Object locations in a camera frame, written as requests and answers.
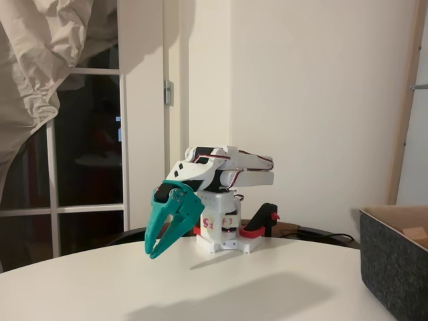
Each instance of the glass pane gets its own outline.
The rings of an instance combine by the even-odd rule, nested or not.
[[[123,233],[123,211],[60,214],[61,254],[104,247]]]
[[[41,127],[21,146],[7,178],[0,209],[49,207],[46,127]]]
[[[0,262],[3,271],[52,257],[50,215],[0,217]]]
[[[122,203],[119,76],[70,75],[58,97],[60,206]]]

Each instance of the red wire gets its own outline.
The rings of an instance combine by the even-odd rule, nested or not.
[[[237,171],[237,172],[234,174],[234,176],[233,176],[233,178],[232,178],[232,181],[230,182],[229,186],[228,186],[228,187],[226,187],[226,189],[230,189],[232,186],[234,186],[234,184],[235,184],[235,182],[236,182],[236,180],[237,180],[237,178],[238,178],[239,174],[240,174],[240,173],[242,173],[242,172],[243,172],[243,170],[240,170],[240,171]]]
[[[262,156],[259,156],[259,155],[256,155],[256,154],[251,154],[250,152],[245,152],[244,150],[240,150],[239,152],[241,152],[243,154],[246,154],[246,155],[255,155],[258,158],[263,159],[264,161],[271,163],[272,164],[272,168],[271,169],[273,169],[273,167],[274,167],[274,162],[271,159],[268,159],[266,157],[262,157]]]

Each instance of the black cable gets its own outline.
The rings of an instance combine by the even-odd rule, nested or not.
[[[322,234],[316,235],[316,234],[304,233],[303,231],[301,231],[301,232],[293,232],[290,234],[283,235],[283,236],[281,236],[281,238],[285,238],[288,236],[294,236],[294,235],[303,236],[303,237],[320,238],[320,239],[330,239],[331,237],[335,237],[335,236],[343,236],[343,237],[349,238],[349,241],[355,242],[355,238],[353,238],[351,235],[345,234],[345,233],[331,233],[331,234],[326,234],[326,235],[322,235]]]

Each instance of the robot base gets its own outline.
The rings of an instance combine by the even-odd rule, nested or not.
[[[243,253],[251,253],[261,244],[261,236],[255,239],[238,236],[236,239],[230,239],[223,244],[211,243],[200,235],[196,235],[196,243],[209,253],[216,253],[221,249],[238,249]]]

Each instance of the felt storage box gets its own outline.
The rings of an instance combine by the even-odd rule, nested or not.
[[[428,206],[360,213],[362,281],[398,321],[428,321]]]

